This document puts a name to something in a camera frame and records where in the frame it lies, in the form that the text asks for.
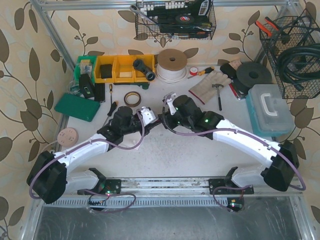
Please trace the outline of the large black orange screwdriver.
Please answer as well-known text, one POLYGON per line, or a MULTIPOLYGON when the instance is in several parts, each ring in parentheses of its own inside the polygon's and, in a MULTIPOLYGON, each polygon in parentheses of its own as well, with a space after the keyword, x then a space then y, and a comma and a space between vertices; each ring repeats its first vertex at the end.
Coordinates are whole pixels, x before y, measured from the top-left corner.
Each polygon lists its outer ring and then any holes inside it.
POLYGON ((102 125, 103 127, 108 123, 108 119, 112 116, 112 114, 117 109, 117 107, 118 107, 118 101, 114 101, 110 106, 109 112, 107 113, 107 117, 102 125))

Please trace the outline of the white peg base plate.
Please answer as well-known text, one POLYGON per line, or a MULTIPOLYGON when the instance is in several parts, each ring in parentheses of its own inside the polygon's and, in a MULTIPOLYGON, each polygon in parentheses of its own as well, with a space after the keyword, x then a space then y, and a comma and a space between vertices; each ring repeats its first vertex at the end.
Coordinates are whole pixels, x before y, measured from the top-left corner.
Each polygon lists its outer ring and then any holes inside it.
POLYGON ((140 147, 139 142, 141 139, 142 136, 139 132, 127 134, 123 137, 121 146, 126 149, 138 150, 140 147))

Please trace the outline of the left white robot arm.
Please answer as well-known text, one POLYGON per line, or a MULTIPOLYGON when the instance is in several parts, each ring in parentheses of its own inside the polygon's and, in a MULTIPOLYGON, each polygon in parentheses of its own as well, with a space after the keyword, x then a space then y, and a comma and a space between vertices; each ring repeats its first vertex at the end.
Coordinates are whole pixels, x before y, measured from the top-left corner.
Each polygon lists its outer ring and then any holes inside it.
POLYGON ((40 153, 26 180, 29 196, 51 204, 67 192, 97 188, 101 178, 94 171, 73 171, 93 157, 114 148, 126 151, 137 148, 142 138, 157 124, 159 117, 149 107, 142 107, 136 112, 127 106, 119 107, 113 117, 89 139, 64 151, 50 153, 45 150, 40 153), (137 143, 130 147, 120 145, 125 135, 134 133, 139 133, 141 137, 137 143))

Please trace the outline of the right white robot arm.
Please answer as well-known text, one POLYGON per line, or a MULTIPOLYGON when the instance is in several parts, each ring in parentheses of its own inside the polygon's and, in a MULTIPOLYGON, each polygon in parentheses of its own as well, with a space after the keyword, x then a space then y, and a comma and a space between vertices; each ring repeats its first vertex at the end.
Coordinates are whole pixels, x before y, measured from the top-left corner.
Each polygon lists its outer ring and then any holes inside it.
POLYGON ((228 144, 258 161, 258 164, 230 169, 226 186, 245 188, 267 185, 285 192, 295 188, 291 184, 298 177, 304 191, 306 185, 298 171, 299 160, 294 144, 288 140, 279 143, 254 135, 236 126, 213 111, 201 111, 192 98, 171 92, 164 96, 161 121, 166 129, 180 136, 206 137, 228 144))

